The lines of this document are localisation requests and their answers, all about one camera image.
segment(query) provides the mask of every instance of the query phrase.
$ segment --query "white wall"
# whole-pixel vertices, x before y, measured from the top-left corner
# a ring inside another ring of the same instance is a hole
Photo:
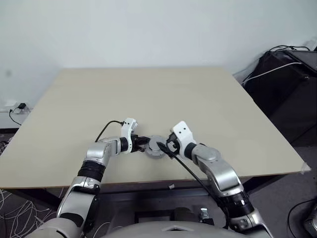
[[[1,0],[0,101],[35,105],[63,67],[234,73],[268,48],[316,36],[316,11],[315,0]],[[16,125],[0,113],[0,127]]]

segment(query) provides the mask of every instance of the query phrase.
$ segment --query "table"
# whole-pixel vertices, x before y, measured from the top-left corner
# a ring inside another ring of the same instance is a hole
[[[166,137],[186,121],[196,141],[218,149],[240,177],[309,170],[220,67],[64,69],[2,154],[0,187],[68,186],[103,126],[127,117],[138,121],[139,136]],[[118,135],[115,124],[104,133]],[[185,163],[206,178],[191,161]],[[136,152],[111,158],[102,183],[191,179],[167,156],[151,159]]]

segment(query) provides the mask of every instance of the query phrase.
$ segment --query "gray carpet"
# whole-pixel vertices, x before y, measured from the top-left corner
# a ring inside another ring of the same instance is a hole
[[[263,219],[276,238],[288,238],[292,235],[287,231],[286,220],[290,208],[302,201],[316,197],[316,171],[317,171],[317,147],[300,147],[296,148],[297,152],[312,168],[312,171],[305,174],[287,175],[279,181],[265,187],[264,189],[251,195],[250,199],[255,207],[260,210]],[[59,193],[58,189],[50,189],[55,194]],[[12,211],[23,204],[23,199],[12,195],[5,201],[5,206],[0,211]],[[314,205],[313,202],[303,204],[297,207],[291,214],[290,225],[296,237],[308,238],[309,234],[303,229],[302,220],[306,218]],[[215,203],[206,196],[192,197],[170,197],[170,198],[152,198],[140,201],[103,201],[98,215],[95,228],[87,234],[87,238],[92,238],[96,229],[104,222],[110,222],[113,215],[122,209],[133,209],[135,211],[146,210],[166,210],[176,207],[188,207],[193,212],[198,213],[200,207],[208,207],[211,217],[214,218],[216,226],[224,225],[224,216],[217,208]],[[41,218],[47,212],[39,214]],[[19,224],[24,224],[28,216],[20,217]],[[11,230],[12,221],[7,222],[8,230]],[[96,238],[105,234],[107,225],[104,225],[97,233]],[[0,237],[5,237],[3,219],[0,219]]]

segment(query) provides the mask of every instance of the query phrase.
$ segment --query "white cable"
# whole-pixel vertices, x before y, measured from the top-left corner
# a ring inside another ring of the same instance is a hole
[[[34,217],[35,217],[36,220],[38,220],[38,221],[41,223],[41,225],[44,224],[45,221],[42,221],[42,220],[41,220],[40,218],[38,218],[37,216],[34,216]]]
[[[20,232],[20,233],[18,233],[18,234],[16,234],[18,237],[24,237],[25,235],[27,235],[30,231],[32,231],[32,229],[33,229],[33,227],[36,225],[36,219],[34,220],[34,222],[33,222],[33,224],[32,224],[32,226],[26,231],[26,232],[24,232],[23,234],[21,234],[23,231],[24,231],[24,229]]]
[[[96,232],[94,233],[93,238],[95,238],[95,236],[96,236],[97,232],[99,231],[99,229],[100,229],[103,225],[105,225],[105,224],[109,224],[109,223],[110,223],[110,222],[105,222],[105,223],[102,223],[102,224],[98,227],[98,229],[96,230]]]
[[[6,214],[6,215],[9,215],[9,214],[11,214],[11,213],[13,213],[13,212],[16,212],[16,211],[19,210],[21,207],[25,206],[25,204],[28,203],[28,202],[29,202],[29,201],[25,202],[23,205],[19,206],[18,208],[14,209],[13,211],[8,212],[8,213],[5,213],[5,214]],[[5,217],[5,219],[6,219],[6,220],[10,220],[10,219],[15,218],[16,216],[17,216],[17,215],[15,215],[15,216],[13,216],[13,217]]]
[[[3,195],[3,190],[2,190],[2,189],[0,189],[0,193],[1,193],[1,197],[2,197],[1,206],[0,206],[0,211],[1,211],[1,209],[2,209],[2,207],[3,207],[3,205],[4,205],[4,201],[5,201],[8,197],[11,196],[11,193],[10,193],[7,197],[4,197],[4,195]]]
[[[64,188],[62,187],[62,188],[61,188],[61,191],[60,191],[60,194],[59,194],[59,196],[58,196],[59,198],[60,198],[61,195],[63,194],[63,191],[64,191]]]
[[[296,47],[296,46],[278,46],[278,47],[274,47],[274,48],[272,48],[272,49],[275,49],[275,48],[278,48],[277,50],[275,50],[275,51],[279,51],[279,50],[285,50],[285,49],[287,49],[287,48],[304,48],[305,49],[305,47]],[[248,68],[250,68],[255,62],[257,62],[260,58],[258,58],[258,59],[256,59],[255,61],[253,61],[252,63],[250,63],[246,68],[244,68],[244,69],[242,69],[242,70],[240,70],[240,71],[238,71],[238,72],[235,72],[235,73],[233,73],[232,74],[232,76],[236,76],[237,74],[240,74],[240,73],[242,73],[243,71],[245,71],[245,70],[247,70]]]
[[[122,226],[117,226],[115,228],[112,228],[111,230],[117,229],[117,228],[123,228]]]
[[[261,73],[261,74],[259,74],[259,75],[257,75],[257,76],[248,78],[247,80],[243,81],[243,82],[241,83],[241,85],[244,85],[246,82],[248,82],[248,81],[251,80],[251,79],[260,77],[260,76],[265,75],[265,74],[267,74],[267,73],[271,73],[271,72],[273,72],[273,71],[275,71],[275,70],[278,70],[278,69],[280,69],[280,68],[284,68],[284,67],[289,66],[289,65],[292,65],[292,64],[302,64],[302,63],[300,63],[300,62],[293,62],[293,63],[288,63],[288,64],[285,64],[285,65],[282,65],[282,66],[280,66],[280,67],[271,69],[271,70],[269,70],[269,71],[267,71],[267,72],[265,72],[265,73]]]
[[[43,218],[43,221],[45,222],[45,219],[47,219],[49,216],[51,216],[51,215],[53,215],[53,214],[55,214],[56,212],[52,212],[51,214],[47,214],[44,218]]]
[[[27,224],[29,223],[29,220],[30,220],[30,218],[31,218],[31,216],[32,216],[33,203],[30,202],[30,205],[31,205],[31,207],[28,207],[28,208],[25,210],[25,211],[31,210],[30,215],[29,215],[29,217],[28,217],[26,223],[24,224],[23,229],[22,229],[20,232],[18,232],[18,233],[16,233],[16,232],[17,232],[17,229],[18,229],[18,226],[19,226],[19,217],[20,217],[22,214],[17,215],[17,217],[16,217],[16,227],[15,227],[15,229],[14,229],[14,236],[13,236],[13,237],[15,237],[15,236],[20,237],[19,235],[20,235],[21,233],[23,233],[24,229],[26,228]]]
[[[38,213],[37,213],[37,211],[36,211],[36,209],[35,209],[34,203],[32,203],[32,210],[31,210],[29,219],[31,218],[31,215],[32,215],[32,211],[33,211],[33,210],[35,211],[34,217],[36,217],[36,216],[38,215]],[[28,224],[28,222],[29,222],[29,219],[28,219],[27,222],[25,223],[23,230],[26,228],[26,226],[27,226],[27,224]],[[35,224],[36,224],[36,219],[34,220],[34,222],[33,222],[32,226],[31,226],[31,228],[30,228],[28,231],[26,231],[26,233],[28,233],[28,232],[34,227]]]
[[[45,219],[50,216],[50,213],[51,213],[51,210],[43,217],[44,222],[45,222]]]
[[[38,209],[36,209],[36,207],[34,208],[37,212],[46,212],[46,211],[49,211],[49,208],[47,208],[47,209],[44,209],[44,210],[38,210]]]
[[[21,207],[21,209],[20,209],[19,212],[18,212],[18,215],[15,216],[15,218],[14,218],[14,220],[13,220],[12,227],[11,227],[11,232],[10,232],[10,237],[9,237],[9,238],[14,237],[14,236],[12,235],[13,228],[14,228],[14,224],[15,224],[15,221],[16,221],[17,217],[18,217],[19,215],[22,215],[22,214],[20,214],[20,212],[21,212],[22,208],[24,207],[24,205]]]

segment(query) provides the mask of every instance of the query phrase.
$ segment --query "table leg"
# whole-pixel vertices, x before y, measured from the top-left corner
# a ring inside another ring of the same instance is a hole
[[[270,185],[271,183],[283,178],[286,175],[268,175],[268,176],[259,176],[253,177],[243,183],[244,190],[247,194],[251,195],[252,193],[261,190],[262,188]]]
[[[8,192],[57,211],[61,198],[42,188],[6,189]]]

